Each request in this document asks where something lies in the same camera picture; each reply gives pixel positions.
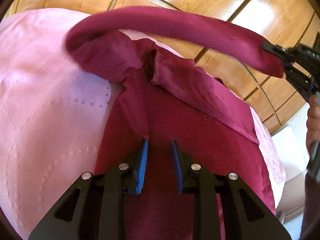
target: pink duvet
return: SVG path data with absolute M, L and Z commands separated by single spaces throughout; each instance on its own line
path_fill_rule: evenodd
M 0 207 L 23 239 L 81 173 L 94 171 L 122 90 L 82 71 L 64 50 L 66 32 L 88 16 L 47 8 L 0 24 Z M 149 38 L 123 32 L 132 40 Z M 277 206 L 284 169 L 268 130 L 251 112 Z

